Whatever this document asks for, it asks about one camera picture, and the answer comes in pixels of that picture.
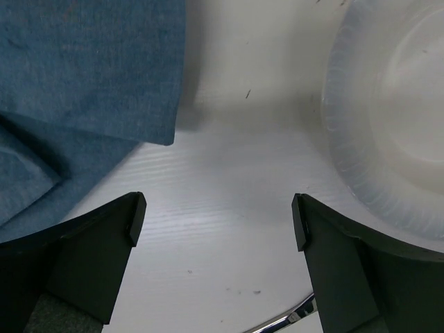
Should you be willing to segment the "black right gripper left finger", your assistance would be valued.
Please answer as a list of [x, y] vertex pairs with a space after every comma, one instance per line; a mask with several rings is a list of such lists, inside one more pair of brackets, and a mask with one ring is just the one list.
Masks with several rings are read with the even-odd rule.
[[146, 212], [140, 192], [1, 244], [2, 332], [101, 332]]

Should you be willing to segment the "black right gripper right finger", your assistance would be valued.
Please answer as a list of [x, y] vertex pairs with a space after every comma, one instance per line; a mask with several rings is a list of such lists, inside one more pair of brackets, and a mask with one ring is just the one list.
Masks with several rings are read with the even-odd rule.
[[443, 254], [368, 228], [306, 194], [292, 202], [324, 332], [442, 332]]

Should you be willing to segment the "blue cloth napkin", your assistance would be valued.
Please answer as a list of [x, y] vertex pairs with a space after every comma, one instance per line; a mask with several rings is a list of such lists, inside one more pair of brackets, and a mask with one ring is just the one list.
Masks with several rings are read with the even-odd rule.
[[1, 240], [58, 224], [140, 143], [174, 141], [184, 1], [1, 2]]

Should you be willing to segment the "silver table knife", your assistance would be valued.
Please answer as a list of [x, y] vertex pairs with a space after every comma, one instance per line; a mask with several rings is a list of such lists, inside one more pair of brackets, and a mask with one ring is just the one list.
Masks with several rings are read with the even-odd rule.
[[318, 311], [314, 293], [308, 295], [303, 301], [285, 312], [267, 320], [266, 322], [250, 328], [244, 333], [273, 333], [278, 332]]

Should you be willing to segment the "white round plate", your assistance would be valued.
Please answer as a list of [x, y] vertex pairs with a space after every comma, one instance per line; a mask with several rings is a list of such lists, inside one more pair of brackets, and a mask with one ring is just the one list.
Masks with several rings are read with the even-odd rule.
[[351, 1], [322, 118], [332, 162], [374, 216], [443, 239], [443, 2]]

